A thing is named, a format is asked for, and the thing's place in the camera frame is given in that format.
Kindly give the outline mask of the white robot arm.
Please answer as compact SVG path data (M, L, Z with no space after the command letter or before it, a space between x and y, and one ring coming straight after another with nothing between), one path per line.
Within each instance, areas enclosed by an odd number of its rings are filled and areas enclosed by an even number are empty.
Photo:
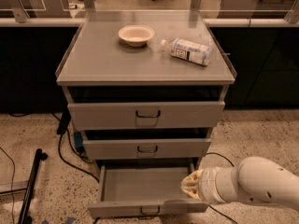
M183 192L203 203L283 206L299 211L299 177L262 157L234 167L207 167L181 181Z

